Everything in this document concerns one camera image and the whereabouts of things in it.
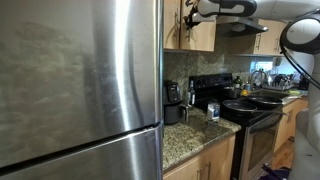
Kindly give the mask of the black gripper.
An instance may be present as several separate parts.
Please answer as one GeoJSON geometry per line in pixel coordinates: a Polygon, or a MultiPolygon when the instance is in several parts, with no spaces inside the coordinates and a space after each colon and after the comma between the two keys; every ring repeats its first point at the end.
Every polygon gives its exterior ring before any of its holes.
{"type": "Polygon", "coordinates": [[[186,29],[187,30],[191,30],[194,26],[199,25],[199,22],[196,22],[193,19],[193,15],[195,13],[197,13],[198,10],[195,7],[195,2],[192,2],[191,0],[186,0],[185,1],[185,6],[186,7],[191,7],[191,10],[189,11],[189,14],[187,16],[183,17],[185,25],[186,25],[186,29]]]}

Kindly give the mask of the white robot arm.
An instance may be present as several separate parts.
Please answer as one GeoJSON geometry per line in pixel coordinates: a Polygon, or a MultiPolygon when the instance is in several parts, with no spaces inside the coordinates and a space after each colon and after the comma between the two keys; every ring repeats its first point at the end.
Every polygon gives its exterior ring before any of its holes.
{"type": "Polygon", "coordinates": [[[320,0],[186,0],[189,28],[219,16],[285,21],[281,53],[309,81],[307,109],[297,114],[288,180],[320,180],[320,0]]]}

